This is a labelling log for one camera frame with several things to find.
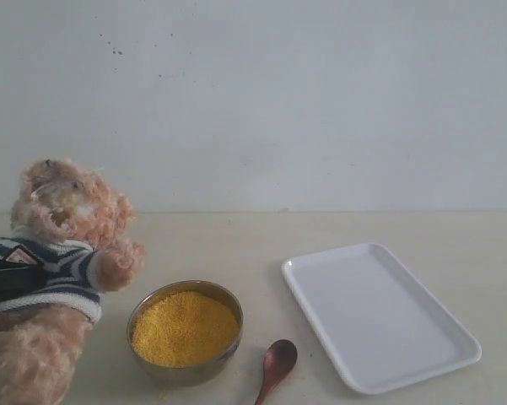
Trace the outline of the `steel bowl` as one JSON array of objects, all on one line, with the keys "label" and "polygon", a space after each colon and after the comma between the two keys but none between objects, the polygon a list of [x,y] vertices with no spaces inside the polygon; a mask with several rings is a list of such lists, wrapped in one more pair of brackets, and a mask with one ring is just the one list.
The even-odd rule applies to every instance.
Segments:
[{"label": "steel bowl", "polygon": [[[177,294],[180,292],[193,291],[206,295],[209,298],[217,300],[228,307],[234,314],[237,322],[239,322],[240,331],[233,343],[218,357],[203,364],[197,364],[190,367],[170,368],[157,364],[153,364],[141,357],[132,346],[132,335],[139,317],[153,304],[158,301]],[[155,381],[167,386],[195,386],[206,381],[212,380],[216,375],[220,374],[229,359],[232,358],[236,349],[240,345],[243,332],[243,311],[240,302],[225,287],[205,281],[205,280],[184,280],[171,283],[156,289],[145,298],[143,298],[134,308],[127,323],[127,342],[132,351],[133,358],[140,367]]]}]

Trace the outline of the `beige teddy bear striped sweater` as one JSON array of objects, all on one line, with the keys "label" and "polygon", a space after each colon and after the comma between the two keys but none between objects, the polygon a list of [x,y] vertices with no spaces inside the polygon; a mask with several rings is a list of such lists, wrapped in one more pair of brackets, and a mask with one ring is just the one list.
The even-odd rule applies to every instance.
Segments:
[{"label": "beige teddy bear striped sweater", "polygon": [[101,297],[143,268],[127,236],[134,210],[95,170],[40,159],[20,178],[0,236],[0,264],[26,266],[38,285],[0,292],[0,404],[58,404],[67,393]]}]

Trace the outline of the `yellow millet grains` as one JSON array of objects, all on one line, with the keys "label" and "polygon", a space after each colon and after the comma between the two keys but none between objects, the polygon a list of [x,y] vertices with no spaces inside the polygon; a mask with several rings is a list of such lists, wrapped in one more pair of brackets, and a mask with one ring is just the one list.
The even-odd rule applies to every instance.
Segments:
[{"label": "yellow millet grains", "polygon": [[150,363],[183,368],[215,359],[239,331],[239,322],[228,307],[186,291],[158,301],[139,317],[132,346]]}]

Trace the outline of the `white rectangular plastic tray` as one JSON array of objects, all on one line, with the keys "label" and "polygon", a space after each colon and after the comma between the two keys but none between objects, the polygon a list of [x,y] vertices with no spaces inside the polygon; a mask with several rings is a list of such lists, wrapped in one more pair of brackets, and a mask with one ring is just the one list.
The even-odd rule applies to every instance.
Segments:
[{"label": "white rectangular plastic tray", "polygon": [[479,341],[375,243],[290,257],[281,271],[341,380],[380,395],[476,364]]}]

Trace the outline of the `dark wooden spoon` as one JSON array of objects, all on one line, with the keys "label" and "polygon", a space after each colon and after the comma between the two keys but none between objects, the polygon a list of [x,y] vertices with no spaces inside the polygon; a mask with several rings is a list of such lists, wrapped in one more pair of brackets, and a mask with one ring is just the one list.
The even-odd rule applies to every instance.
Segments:
[{"label": "dark wooden spoon", "polygon": [[298,350],[288,339],[279,339],[267,349],[262,364],[262,384],[255,405],[263,404],[267,395],[293,370]]}]

